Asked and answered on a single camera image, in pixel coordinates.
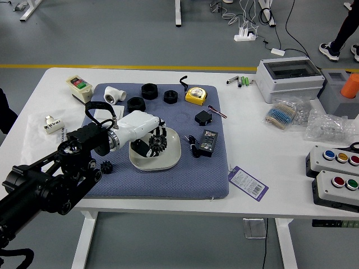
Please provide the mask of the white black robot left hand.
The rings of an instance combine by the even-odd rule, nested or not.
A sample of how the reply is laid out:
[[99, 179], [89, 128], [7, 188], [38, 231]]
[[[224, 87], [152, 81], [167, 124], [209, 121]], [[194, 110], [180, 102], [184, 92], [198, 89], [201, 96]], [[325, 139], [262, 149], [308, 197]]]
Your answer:
[[121, 149], [126, 143], [142, 157], [156, 157], [166, 150], [166, 124], [159, 117], [135, 110], [109, 132], [110, 150]]

